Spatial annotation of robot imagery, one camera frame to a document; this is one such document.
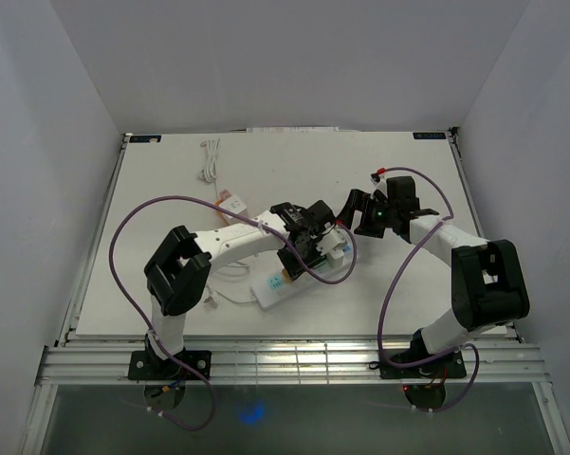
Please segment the white cube socket adapter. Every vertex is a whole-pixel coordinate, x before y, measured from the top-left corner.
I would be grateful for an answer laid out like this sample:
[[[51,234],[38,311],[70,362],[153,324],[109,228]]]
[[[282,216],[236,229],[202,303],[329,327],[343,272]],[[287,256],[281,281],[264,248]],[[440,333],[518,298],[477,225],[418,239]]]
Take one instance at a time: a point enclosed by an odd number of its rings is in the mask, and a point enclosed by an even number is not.
[[[229,196],[228,198],[224,199],[221,204],[220,207],[222,209],[225,209],[231,213],[237,214],[237,215],[243,215],[245,216],[246,213],[248,212],[248,207],[245,204],[245,202],[236,194],[233,194],[231,196]]]

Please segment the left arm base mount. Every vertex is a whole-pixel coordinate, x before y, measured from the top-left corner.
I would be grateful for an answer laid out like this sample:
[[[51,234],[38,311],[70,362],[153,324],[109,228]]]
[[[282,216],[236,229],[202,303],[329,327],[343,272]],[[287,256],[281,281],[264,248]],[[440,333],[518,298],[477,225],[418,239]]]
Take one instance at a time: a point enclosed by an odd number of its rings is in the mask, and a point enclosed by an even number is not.
[[[175,355],[176,359],[195,369],[206,379],[211,376],[211,357],[212,352],[207,350],[184,349]],[[132,352],[127,378],[132,381],[199,380],[198,375],[171,359],[161,359],[145,350]]]

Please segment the white multicolour power strip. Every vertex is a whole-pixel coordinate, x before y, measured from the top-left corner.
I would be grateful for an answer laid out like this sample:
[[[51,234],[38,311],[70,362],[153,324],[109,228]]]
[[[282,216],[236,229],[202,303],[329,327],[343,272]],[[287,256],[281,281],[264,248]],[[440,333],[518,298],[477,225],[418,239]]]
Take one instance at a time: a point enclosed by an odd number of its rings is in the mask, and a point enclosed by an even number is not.
[[[349,270],[334,270],[326,262],[314,268],[313,271],[322,279],[332,281],[336,276]],[[275,271],[271,274],[259,275],[251,281],[250,293],[263,311],[268,311],[278,304],[290,300],[307,291],[314,284],[322,284],[304,272],[297,280],[291,281],[285,276],[285,270]]]

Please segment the white charger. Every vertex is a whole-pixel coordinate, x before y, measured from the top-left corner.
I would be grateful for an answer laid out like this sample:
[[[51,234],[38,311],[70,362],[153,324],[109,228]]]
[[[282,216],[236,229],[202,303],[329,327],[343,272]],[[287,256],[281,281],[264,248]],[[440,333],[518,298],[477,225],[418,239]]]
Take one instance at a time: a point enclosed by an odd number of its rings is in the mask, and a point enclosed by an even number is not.
[[[345,269],[353,259],[353,252],[349,246],[343,249],[333,249],[326,254],[328,265],[334,270]]]

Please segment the orange power strip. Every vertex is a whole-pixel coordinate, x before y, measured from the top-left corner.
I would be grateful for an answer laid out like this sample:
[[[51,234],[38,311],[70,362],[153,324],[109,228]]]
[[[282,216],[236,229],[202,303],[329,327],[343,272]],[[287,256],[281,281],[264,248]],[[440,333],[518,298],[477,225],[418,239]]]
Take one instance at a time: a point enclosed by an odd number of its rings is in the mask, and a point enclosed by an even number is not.
[[[220,207],[220,204],[221,204],[222,201],[223,201],[223,200],[220,199],[219,201],[216,202],[216,205],[217,205],[219,208],[221,208],[221,207]],[[238,218],[236,218],[236,215],[237,215],[237,214],[231,213],[231,212],[229,212],[229,211],[227,211],[227,213],[225,213],[225,212],[223,212],[223,211],[220,212],[220,216],[225,220],[225,222],[226,222],[228,225],[233,225],[233,224],[236,224],[236,223],[239,223],[239,222],[240,222],[240,220],[239,220]],[[247,212],[245,216],[243,216],[243,215],[238,215],[238,216],[242,216],[242,217],[245,217],[245,218],[250,218],[249,212]]]

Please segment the pink brown charger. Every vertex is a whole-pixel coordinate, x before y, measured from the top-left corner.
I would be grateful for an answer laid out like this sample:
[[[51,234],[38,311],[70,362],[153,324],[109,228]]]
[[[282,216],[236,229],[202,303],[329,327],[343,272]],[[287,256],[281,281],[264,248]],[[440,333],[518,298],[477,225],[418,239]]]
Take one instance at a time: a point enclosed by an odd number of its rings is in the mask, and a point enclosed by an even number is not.
[[[232,197],[232,193],[228,190],[222,190],[220,191],[219,196],[221,200],[227,200]]]

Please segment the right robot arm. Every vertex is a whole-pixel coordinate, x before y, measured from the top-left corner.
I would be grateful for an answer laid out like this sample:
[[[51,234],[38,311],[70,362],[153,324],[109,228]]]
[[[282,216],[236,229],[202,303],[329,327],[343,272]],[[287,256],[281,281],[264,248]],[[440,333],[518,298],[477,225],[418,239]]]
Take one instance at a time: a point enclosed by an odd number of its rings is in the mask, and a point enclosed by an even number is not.
[[[372,178],[374,191],[350,191],[338,220],[351,227],[358,215],[355,234],[382,238],[391,230],[413,246],[413,255],[424,249],[450,268],[450,309],[418,329],[407,350],[395,356],[381,351],[382,363],[431,376],[473,336],[528,316],[530,301],[512,242],[467,233],[453,225],[451,213],[422,208],[410,176]]]

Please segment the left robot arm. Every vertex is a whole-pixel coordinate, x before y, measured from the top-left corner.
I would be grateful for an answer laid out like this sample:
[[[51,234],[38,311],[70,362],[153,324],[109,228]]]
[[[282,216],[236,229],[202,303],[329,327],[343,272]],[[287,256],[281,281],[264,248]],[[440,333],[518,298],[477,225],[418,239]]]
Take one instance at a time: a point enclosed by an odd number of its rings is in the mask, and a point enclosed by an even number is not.
[[[275,251],[295,281],[306,267],[340,265],[346,239],[322,201],[310,208],[285,202],[251,219],[214,230],[173,228],[144,267],[152,298],[152,324],[145,340],[149,366],[161,378],[182,367],[186,314],[203,296],[211,273],[256,254]]]

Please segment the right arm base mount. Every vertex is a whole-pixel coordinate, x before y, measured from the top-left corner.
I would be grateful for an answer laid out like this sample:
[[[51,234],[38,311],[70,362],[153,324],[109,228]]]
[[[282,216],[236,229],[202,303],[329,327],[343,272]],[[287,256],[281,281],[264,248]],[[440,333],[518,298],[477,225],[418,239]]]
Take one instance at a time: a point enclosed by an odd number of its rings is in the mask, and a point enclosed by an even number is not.
[[[391,362],[387,363],[382,358],[371,361],[368,368],[379,373],[381,379],[463,379],[467,376],[467,370],[460,349],[437,359],[431,359],[425,354],[423,348],[409,347],[405,350],[396,350],[388,353]]]

